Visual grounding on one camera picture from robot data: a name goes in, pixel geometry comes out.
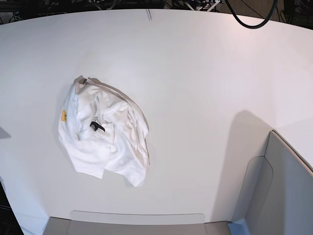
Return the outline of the white printed t-shirt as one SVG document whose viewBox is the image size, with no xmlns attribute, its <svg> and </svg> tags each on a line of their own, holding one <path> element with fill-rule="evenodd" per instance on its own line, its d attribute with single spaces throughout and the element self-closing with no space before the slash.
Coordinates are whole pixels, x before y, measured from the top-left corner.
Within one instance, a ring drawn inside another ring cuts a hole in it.
<svg viewBox="0 0 313 235">
<path fill-rule="evenodd" d="M 99 179 L 105 171 L 141 186 L 150 167 L 148 122 L 120 90 L 95 78 L 76 78 L 63 102 L 59 140 L 74 170 Z"/>
</svg>

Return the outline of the grey side panel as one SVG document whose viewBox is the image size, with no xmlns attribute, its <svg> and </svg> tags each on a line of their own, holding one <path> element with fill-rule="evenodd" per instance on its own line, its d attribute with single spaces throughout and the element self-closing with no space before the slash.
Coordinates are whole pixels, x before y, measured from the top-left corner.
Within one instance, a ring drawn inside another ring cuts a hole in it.
<svg viewBox="0 0 313 235">
<path fill-rule="evenodd" d="M 233 235 L 313 233 L 313 169 L 274 131 L 248 163 L 228 226 Z"/>
</svg>

